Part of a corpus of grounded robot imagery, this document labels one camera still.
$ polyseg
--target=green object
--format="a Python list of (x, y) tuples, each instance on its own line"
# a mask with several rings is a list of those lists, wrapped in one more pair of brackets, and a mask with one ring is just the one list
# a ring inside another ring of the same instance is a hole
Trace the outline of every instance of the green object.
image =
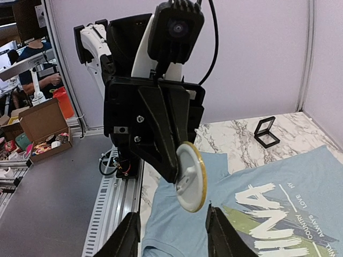
[(16, 137), (16, 143), (23, 151), (25, 151), (26, 147), (28, 147), (31, 144), (30, 140), (27, 138), (25, 133), (20, 134)]

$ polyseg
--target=camera lens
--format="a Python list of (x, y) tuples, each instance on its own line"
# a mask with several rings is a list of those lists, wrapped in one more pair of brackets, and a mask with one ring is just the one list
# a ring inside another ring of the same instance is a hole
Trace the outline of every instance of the camera lens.
[(169, 25), (169, 33), (172, 37), (184, 37), (188, 34), (188, 25), (183, 20), (175, 20)]

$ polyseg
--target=human arm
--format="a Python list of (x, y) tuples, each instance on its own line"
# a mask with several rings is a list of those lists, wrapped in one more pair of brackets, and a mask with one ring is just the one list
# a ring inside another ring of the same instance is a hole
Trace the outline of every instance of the human arm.
[[(53, 84), (54, 86), (58, 85), (61, 82), (62, 78), (58, 73), (50, 75), (42, 80), (39, 81), (40, 89), (45, 88), (49, 84)], [(33, 82), (23, 85), (23, 90), (27, 95), (32, 95), (34, 93), (34, 86)]]

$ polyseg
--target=white disc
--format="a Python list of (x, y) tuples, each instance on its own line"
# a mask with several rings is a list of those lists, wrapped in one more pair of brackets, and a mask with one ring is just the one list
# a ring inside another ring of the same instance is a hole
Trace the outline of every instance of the white disc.
[(205, 203), (207, 176), (203, 158), (190, 142), (176, 150), (179, 175), (175, 183), (176, 196), (181, 206), (190, 213), (199, 211)]

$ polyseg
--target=dark blue shirt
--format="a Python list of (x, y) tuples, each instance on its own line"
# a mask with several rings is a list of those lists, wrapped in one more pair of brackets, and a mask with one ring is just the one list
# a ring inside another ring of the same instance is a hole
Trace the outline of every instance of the dark blue shirt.
[[(20, 62), (22, 60), (30, 58), (31, 56), (34, 56), (34, 55), (39, 54), (41, 52), (47, 51), (49, 49), (51, 49), (51, 44), (48, 43), (48, 42), (44, 42), (43, 43), (43, 47), (42, 48), (38, 48), (38, 49), (26, 47), (24, 49), (24, 51), (21, 53), (21, 55), (19, 56), (17, 62)], [(44, 63), (44, 69), (48, 69), (48, 68), (51, 68), (53, 66), (54, 66), (53, 64)], [(42, 80), (42, 79), (44, 79), (46, 77), (47, 76), (45, 76), (45, 77), (38, 77), (38, 81), (40, 81), (40, 80)], [(22, 85), (27, 85), (27, 84), (32, 83), (31, 72), (30, 71), (25, 71), (25, 72), (21, 73), (19, 75), (19, 79), (20, 79), (20, 83)], [(43, 92), (44, 96), (47, 99), (49, 99), (49, 98), (52, 98), (53, 92), (56, 89), (60, 88), (61, 86), (63, 86), (61, 83), (59, 85), (57, 85), (57, 86), (54, 86), (53, 84), (48, 84), (45, 88), (41, 89), (41, 92)]]

